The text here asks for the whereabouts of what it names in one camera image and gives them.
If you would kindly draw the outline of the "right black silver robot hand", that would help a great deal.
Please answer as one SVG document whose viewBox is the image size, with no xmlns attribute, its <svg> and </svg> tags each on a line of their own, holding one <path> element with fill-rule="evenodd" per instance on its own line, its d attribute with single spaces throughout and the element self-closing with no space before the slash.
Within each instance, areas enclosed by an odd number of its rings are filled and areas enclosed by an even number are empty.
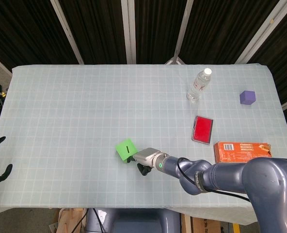
<svg viewBox="0 0 287 233">
<path fill-rule="evenodd" d="M 168 155 L 160 150 L 146 148 L 127 158 L 127 163 L 136 162 L 139 172 L 146 176 L 153 168 L 164 173 L 164 163 L 167 158 Z"/>
</svg>

